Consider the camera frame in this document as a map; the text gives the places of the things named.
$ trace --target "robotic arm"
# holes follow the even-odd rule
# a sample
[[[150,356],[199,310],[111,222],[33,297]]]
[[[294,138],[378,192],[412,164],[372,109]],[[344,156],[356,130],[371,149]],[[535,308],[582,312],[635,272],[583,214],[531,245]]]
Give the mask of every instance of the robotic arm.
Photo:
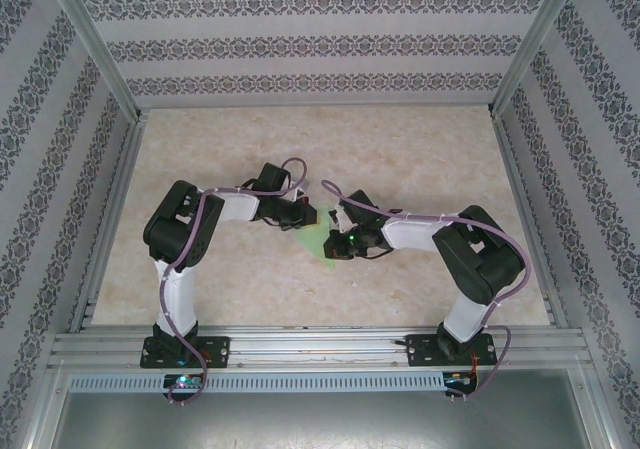
[[[377,209],[361,190],[347,199]],[[439,252],[460,290],[451,311],[438,326],[438,347],[449,360],[454,360],[482,332],[483,319],[491,304],[500,290],[522,272],[524,261],[506,240],[478,227],[442,220],[412,220],[400,210],[389,212],[397,216],[380,215],[345,201],[338,203],[330,213],[338,229],[329,233],[324,244],[325,256],[342,260],[376,259],[405,248]],[[479,206],[469,206],[453,216],[501,231]],[[368,252],[372,248],[383,252],[370,257]]]
[[[162,361],[178,365],[193,362],[193,355],[176,333],[196,346],[198,322],[194,310],[195,266],[204,257],[216,225],[224,221],[264,220],[282,230],[297,229],[317,220],[316,210],[304,196],[304,183],[287,195],[264,195],[282,192],[291,186],[291,174],[284,168],[265,164],[257,179],[251,179],[237,191],[227,190],[206,195],[197,234],[183,261],[167,274],[175,264],[191,236],[195,214],[204,192],[193,184],[177,181],[147,223],[143,240],[149,246],[160,281],[165,279],[163,299],[153,337]]]

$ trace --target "marble-patterned surface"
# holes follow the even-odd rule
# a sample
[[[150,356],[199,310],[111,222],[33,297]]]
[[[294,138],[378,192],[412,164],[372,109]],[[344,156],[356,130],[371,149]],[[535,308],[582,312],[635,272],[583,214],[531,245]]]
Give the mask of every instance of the marble-patterned surface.
[[[309,164],[314,205],[335,203],[319,185],[325,178],[414,214],[478,204],[525,242],[486,107],[154,110],[93,323],[155,321],[158,282],[142,230],[176,179],[200,188],[241,184],[265,162],[293,155]],[[201,324],[433,325],[457,294],[436,253],[402,250],[331,269],[296,234],[262,222],[219,225],[197,271]],[[548,324],[535,277],[491,321]]]

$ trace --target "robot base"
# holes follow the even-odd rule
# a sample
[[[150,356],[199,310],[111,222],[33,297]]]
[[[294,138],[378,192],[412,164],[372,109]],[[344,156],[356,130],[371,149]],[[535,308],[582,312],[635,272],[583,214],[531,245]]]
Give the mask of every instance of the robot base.
[[[498,360],[491,334],[478,334],[469,347],[452,361],[438,346],[437,334],[409,334],[403,345],[407,347],[410,367],[472,366],[474,354],[478,366],[494,366]]]
[[[210,369],[225,369],[229,360],[228,337],[197,336],[198,325],[187,334],[185,339],[195,347],[207,362]],[[176,338],[162,331],[157,324],[153,326],[153,336],[144,340],[140,356],[142,369],[186,369],[199,368],[198,359]]]

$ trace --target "wall panel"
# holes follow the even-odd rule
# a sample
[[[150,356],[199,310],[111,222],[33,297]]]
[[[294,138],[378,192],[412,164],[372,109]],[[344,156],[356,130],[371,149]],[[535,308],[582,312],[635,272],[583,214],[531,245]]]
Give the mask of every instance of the wall panel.
[[[488,103],[543,0],[83,0],[141,107]]]
[[[640,0],[567,0],[500,114],[568,320],[640,445]]]
[[[57,0],[0,4],[0,447],[67,330],[130,132]]]

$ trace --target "ventilated metal strip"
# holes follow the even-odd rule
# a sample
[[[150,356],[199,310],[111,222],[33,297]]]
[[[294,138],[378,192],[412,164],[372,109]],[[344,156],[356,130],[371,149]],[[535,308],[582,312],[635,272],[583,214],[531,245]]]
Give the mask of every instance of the ventilated metal strip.
[[[72,393],[157,393],[164,376],[158,374],[76,375]],[[442,372],[376,372],[344,374],[212,374],[205,392],[302,393],[302,392],[411,392],[442,391]]]

